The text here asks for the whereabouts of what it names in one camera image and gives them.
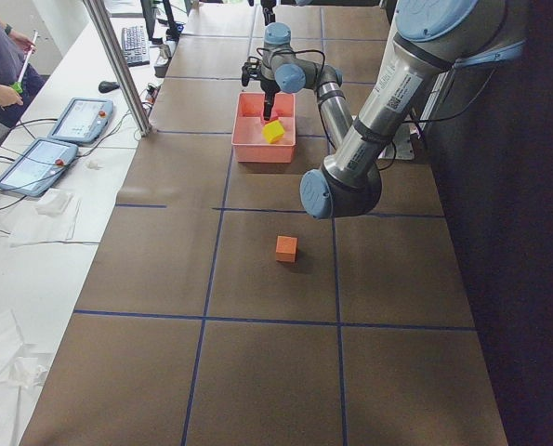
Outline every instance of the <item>yellow cube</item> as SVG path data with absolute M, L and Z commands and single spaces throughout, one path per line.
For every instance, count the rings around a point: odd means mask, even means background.
M 284 127 L 280 124 L 280 121 L 276 119 L 264 125 L 264 129 L 261 133 L 269 144 L 274 144 L 284 136 Z

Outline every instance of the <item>box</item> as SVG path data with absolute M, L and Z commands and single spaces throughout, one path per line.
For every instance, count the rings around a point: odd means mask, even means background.
M 235 126 L 232 130 L 232 147 L 240 163 L 290 163 L 295 155 L 295 95 L 278 93 L 272 113 L 278 116 L 284 127 L 284 136 L 269 144 L 262 130 L 264 120 L 264 94 L 239 94 Z

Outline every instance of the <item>black mouse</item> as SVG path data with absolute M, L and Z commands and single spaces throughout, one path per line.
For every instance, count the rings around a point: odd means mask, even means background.
M 119 84 L 117 84 L 116 82 L 102 81 L 99 84 L 100 93 L 109 93 L 110 91 L 116 90 L 117 88 L 119 88 Z

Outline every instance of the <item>black panel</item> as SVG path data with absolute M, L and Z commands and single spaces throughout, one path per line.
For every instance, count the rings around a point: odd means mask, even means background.
M 433 170 L 509 444 L 553 445 L 553 2 L 467 113 L 430 125 Z M 437 116 L 488 71 L 457 72 Z

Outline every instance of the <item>orange cube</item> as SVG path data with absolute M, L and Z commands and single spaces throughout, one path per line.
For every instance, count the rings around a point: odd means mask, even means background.
M 276 260 L 279 262 L 295 263 L 296 237 L 278 236 L 276 240 Z

